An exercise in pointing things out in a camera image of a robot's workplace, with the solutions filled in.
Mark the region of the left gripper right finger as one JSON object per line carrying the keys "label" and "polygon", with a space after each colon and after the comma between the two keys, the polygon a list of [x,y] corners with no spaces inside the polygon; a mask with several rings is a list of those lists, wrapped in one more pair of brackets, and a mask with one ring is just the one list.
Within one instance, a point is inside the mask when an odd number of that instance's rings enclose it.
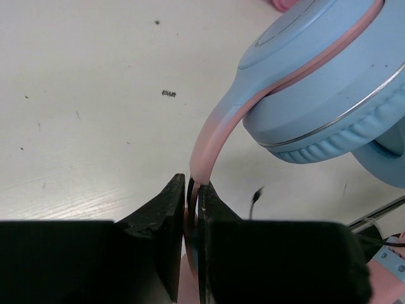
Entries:
{"label": "left gripper right finger", "polygon": [[368,303],[363,250],[335,222],[244,220],[199,191],[201,303]]}

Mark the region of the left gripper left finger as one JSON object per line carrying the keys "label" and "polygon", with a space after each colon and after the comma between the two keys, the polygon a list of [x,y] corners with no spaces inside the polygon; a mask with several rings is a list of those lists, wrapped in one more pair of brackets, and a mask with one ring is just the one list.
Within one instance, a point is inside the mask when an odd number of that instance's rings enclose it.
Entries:
{"label": "left gripper left finger", "polygon": [[185,177],[118,222],[1,222],[2,303],[175,303]]}

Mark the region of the pink blue cat-ear headphones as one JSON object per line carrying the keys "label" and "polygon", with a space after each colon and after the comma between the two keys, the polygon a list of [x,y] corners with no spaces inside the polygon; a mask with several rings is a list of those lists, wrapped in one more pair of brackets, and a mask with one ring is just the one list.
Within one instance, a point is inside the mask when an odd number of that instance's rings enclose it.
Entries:
{"label": "pink blue cat-ear headphones", "polygon": [[186,225],[236,125],[277,158],[316,163],[351,153],[404,187],[404,2],[299,1],[240,59],[190,158]]}

